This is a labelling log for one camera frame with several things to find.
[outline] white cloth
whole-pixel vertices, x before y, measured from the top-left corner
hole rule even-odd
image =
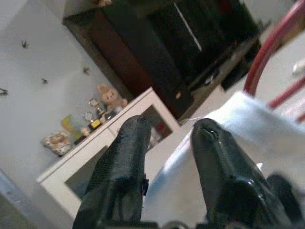
[[[305,190],[305,128],[280,116],[258,100],[237,92],[206,118],[217,121],[236,138],[265,177],[280,172]],[[191,131],[150,184],[142,220],[160,225],[181,220],[194,227],[206,209],[190,143]]]

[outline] decorative item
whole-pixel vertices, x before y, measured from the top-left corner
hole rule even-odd
[[[93,131],[97,128],[99,128],[102,123],[99,119],[94,119],[93,114],[91,112],[86,112],[84,114],[84,119],[88,122],[90,122],[90,124],[88,125],[88,127]]]
[[[8,92],[8,90],[5,90],[5,89],[3,89],[3,88],[0,88],[0,95],[8,95],[9,94],[9,92]]]
[[[107,111],[101,118],[100,121],[102,123],[106,123],[108,122],[110,119],[112,119],[113,117],[115,117],[118,114],[118,112],[116,112],[115,109]]]
[[[29,47],[29,44],[28,44],[28,42],[26,40],[25,41],[21,41],[21,44],[22,44],[24,49],[27,49]]]
[[[149,141],[148,149],[151,149],[157,145],[161,139],[162,136],[158,133],[155,127],[152,127],[151,139]]]
[[[62,119],[61,126],[71,134],[75,145],[85,139],[85,136],[81,133],[81,126],[76,122],[71,114]]]
[[[84,67],[82,69],[82,71],[86,74],[86,75],[90,75],[90,68]]]
[[[42,144],[58,156],[65,155],[72,148],[71,142],[64,131],[58,131],[43,138]]]
[[[98,7],[105,7],[112,4],[112,0],[91,0],[91,2]]]
[[[99,102],[96,99],[91,99],[89,101],[89,105],[92,106],[96,110],[96,114],[98,118],[101,118],[102,115],[106,112],[100,108]]]
[[[86,127],[81,128],[81,133],[85,137],[88,137],[90,135],[90,131]]]
[[[97,86],[97,90],[100,94],[101,100],[107,105],[108,111],[113,110],[118,106],[124,108],[127,105],[127,100],[121,99],[118,91],[113,87],[108,87],[102,83]]]
[[[41,78],[41,79],[42,79],[42,84],[47,84],[48,83],[48,81],[46,79],[43,79],[43,78]]]

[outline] teddy bear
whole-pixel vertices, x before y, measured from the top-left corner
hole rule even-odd
[[[124,108],[127,105],[127,100],[121,99],[119,92],[113,87],[109,87],[102,83],[97,86],[97,90],[100,94],[102,102],[107,106],[108,111],[113,110],[118,106]]]
[[[91,0],[91,2],[98,7],[109,6],[112,4],[112,0]]]
[[[71,148],[71,142],[67,134],[63,131],[58,131],[48,137],[43,138],[43,146],[51,149],[56,155],[63,156]]]

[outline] white wall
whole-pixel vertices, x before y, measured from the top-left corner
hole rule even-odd
[[[91,0],[40,0],[59,19],[94,8]]]
[[[278,22],[293,5],[292,0],[240,0],[249,9],[255,21],[262,20],[267,23],[269,20]]]
[[[1,0],[0,31],[4,30],[10,20],[18,13],[27,0]]]
[[[28,49],[21,46],[25,39]],[[81,119],[96,84],[110,83],[38,0],[28,0],[1,32],[0,47],[0,87],[9,91],[0,96],[0,168],[58,228],[69,228],[72,220],[36,183],[59,160],[40,140],[62,129],[66,115]],[[83,67],[90,67],[89,76]]]
[[[91,3],[91,0],[66,0],[64,18],[75,15],[89,9],[94,8],[95,6]]]

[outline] figurine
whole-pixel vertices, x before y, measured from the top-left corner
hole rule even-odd
[[[43,146],[52,150],[56,155],[63,156],[71,149],[71,142],[67,134],[58,131],[42,139]]]

